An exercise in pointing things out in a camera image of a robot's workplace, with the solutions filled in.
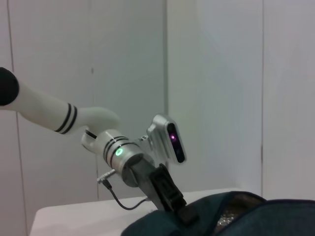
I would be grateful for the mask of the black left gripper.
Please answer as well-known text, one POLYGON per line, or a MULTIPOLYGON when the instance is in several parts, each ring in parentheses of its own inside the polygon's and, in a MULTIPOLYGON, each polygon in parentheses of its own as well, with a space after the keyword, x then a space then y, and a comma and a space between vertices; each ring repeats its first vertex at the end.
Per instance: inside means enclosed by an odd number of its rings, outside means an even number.
POLYGON ((123 167, 123 181, 140 188, 158 210, 176 212, 182 224, 194 224, 199 219, 194 204, 185 205, 183 194, 165 165, 154 167, 144 158, 139 158, 123 167))

